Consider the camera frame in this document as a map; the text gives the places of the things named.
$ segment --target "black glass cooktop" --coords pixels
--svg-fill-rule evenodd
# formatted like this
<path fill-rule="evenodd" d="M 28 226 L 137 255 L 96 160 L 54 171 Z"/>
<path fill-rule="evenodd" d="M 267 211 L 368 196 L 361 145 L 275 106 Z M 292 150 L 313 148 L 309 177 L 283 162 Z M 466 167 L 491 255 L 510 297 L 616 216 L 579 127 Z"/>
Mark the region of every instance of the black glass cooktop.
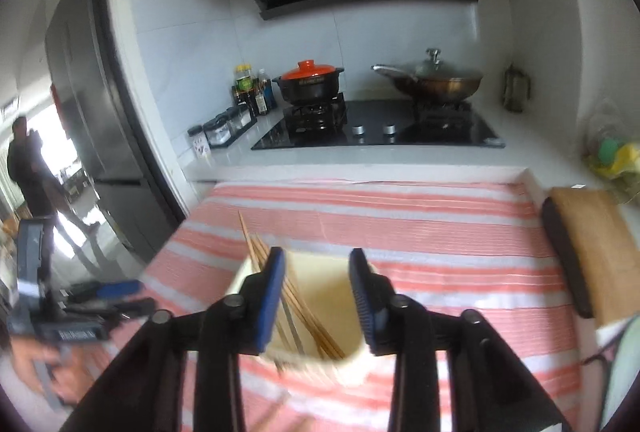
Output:
<path fill-rule="evenodd" d="M 504 141 L 467 103 L 430 107 L 410 100 L 332 102 L 284 109 L 252 150 L 362 145 L 502 148 Z"/>

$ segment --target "wok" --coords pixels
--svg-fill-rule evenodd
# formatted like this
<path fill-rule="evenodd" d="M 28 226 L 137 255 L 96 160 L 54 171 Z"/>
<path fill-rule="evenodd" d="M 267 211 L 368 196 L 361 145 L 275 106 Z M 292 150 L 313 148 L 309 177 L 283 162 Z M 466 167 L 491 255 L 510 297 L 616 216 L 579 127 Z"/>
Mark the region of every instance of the wok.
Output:
<path fill-rule="evenodd" d="M 406 68 L 377 64 L 371 69 L 390 78 L 396 89 L 430 104 L 458 104 L 480 87 L 482 74 L 460 70 L 438 59 L 439 49 L 428 49 L 430 60 Z"/>

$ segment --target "burner grate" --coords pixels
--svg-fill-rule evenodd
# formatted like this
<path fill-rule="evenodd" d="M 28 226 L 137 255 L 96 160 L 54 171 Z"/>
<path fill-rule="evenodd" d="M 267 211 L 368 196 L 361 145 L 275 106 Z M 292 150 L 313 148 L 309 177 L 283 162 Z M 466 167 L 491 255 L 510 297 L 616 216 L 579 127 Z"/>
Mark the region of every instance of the burner grate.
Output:
<path fill-rule="evenodd" d="M 471 105 L 467 102 L 433 105 L 416 101 L 413 112 L 414 122 L 427 128 L 464 129 L 473 123 Z"/>
<path fill-rule="evenodd" d="M 290 133 L 342 129 L 346 123 L 346 106 L 341 92 L 325 104 L 290 107 L 284 110 L 284 120 Z"/>

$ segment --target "blue gripper pad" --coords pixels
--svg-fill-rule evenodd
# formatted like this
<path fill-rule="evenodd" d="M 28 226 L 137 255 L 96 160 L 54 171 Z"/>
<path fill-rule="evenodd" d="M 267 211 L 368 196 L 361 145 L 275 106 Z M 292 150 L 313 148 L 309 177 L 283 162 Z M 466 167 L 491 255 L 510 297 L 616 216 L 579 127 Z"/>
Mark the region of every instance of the blue gripper pad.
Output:
<path fill-rule="evenodd" d="M 371 271 L 361 248 L 354 248 L 349 255 L 349 280 L 367 345 L 377 356 L 391 354 L 396 344 L 388 309 L 396 293 L 391 282 Z"/>
<path fill-rule="evenodd" d="M 139 280 L 105 284 L 96 292 L 96 298 L 124 298 L 135 295 L 141 291 L 142 288 L 143 284 Z"/>
<path fill-rule="evenodd" d="M 278 313 L 286 269 L 284 251 L 274 247 L 262 271 L 244 279 L 240 289 L 246 301 L 241 354 L 261 354 L 267 348 Z"/>

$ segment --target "table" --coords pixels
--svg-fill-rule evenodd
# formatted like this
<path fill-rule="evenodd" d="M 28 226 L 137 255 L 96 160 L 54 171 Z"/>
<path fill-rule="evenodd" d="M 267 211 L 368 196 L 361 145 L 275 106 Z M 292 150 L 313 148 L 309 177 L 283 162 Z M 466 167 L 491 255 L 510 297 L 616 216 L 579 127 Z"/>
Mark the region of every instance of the table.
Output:
<path fill-rule="evenodd" d="M 146 295 L 176 315 L 205 309 L 225 293 L 247 255 L 238 212 L 273 246 L 347 257 L 354 247 L 396 291 L 457 315 L 477 308 L 540 381 L 569 422 L 580 372 L 570 300 L 538 214 L 522 185 L 233 183 L 215 186 L 143 275 Z M 107 362 L 137 330 L 118 329 Z M 447 373 L 440 370 L 442 430 L 451 428 Z M 183 430 L 193 422 L 195 356 L 186 367 Z M 244 410 L 257 422 L 284 390 L 291 398 L 269 430 L 311 415 L 309 430 L 386 430 L 393 358 L 359 388 L 318 388 L 255 358 L 241 360 Z"/>

